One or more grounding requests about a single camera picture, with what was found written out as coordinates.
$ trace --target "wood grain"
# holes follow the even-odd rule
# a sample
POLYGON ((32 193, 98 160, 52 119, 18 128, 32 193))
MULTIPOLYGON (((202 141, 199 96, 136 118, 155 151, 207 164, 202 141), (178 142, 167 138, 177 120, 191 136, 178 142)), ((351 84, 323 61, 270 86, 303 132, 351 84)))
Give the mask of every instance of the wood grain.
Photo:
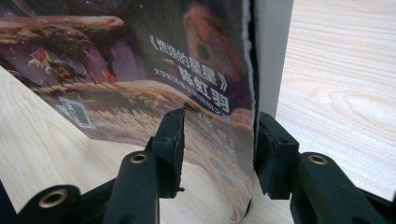
MULTIPOLYGON (((359 186, 390 199, 396 183, 396 3, 294 3, 277 119, 301 151, 333 157, 359 186)), ((40 190, 82 192, 113 178, 141 149, 88 139, 10 74, 0 70, 0 178, 17 210, 40 190)), ((162 223, 228 223, 228 205, 199 167, 183 165, 162 223)), ((292 223, 289 202, 273 202, 256 181, 242 223, 292 223)))

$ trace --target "magazine cover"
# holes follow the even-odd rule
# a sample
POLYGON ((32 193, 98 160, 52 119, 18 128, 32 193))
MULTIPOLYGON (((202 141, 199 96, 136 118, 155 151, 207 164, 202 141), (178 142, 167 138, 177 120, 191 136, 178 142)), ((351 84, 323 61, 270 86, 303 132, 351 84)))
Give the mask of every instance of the magazine cover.
POLYGON ((90 138, 145 146, 185 108, 185 161, 226 194, 253 190, 248 0, 0 2, 0 65, 90 138))

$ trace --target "magazine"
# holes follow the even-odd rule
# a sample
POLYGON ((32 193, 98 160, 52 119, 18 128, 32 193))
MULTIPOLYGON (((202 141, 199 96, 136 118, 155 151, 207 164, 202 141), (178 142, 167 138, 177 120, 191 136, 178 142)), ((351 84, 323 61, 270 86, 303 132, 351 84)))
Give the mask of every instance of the magazine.
POLYGON ((256 116, 248 0, 11 0, 0 65, 90 138, 145 146, 185 108, 185 158, 245 214, 256 116))

